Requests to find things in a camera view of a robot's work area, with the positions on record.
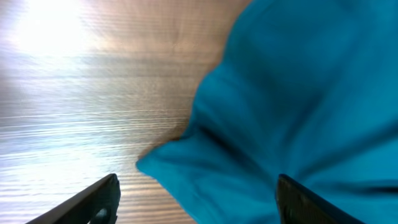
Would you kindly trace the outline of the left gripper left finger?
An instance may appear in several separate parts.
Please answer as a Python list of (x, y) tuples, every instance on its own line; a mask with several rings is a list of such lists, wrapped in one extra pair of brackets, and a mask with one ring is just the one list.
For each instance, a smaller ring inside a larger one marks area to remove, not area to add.
[(116, 174), (109, 174), (27, 224), (115, 224), (121, 198)]

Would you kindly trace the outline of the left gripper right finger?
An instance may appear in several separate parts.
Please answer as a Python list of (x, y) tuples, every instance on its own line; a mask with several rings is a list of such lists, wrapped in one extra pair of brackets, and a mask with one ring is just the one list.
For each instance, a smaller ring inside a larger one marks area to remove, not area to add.
[(276, 202), (281, 224), (363, 224), (285, 174), (278, 178)]

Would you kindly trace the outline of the blue polo shirt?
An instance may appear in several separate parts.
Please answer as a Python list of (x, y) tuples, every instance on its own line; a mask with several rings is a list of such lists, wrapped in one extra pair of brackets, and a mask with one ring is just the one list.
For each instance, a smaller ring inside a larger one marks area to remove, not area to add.
[(279, 223), (280, 174), (396, 223), (397, 1), (253, 1), (180, 139), (136, 166), (198, 223)]

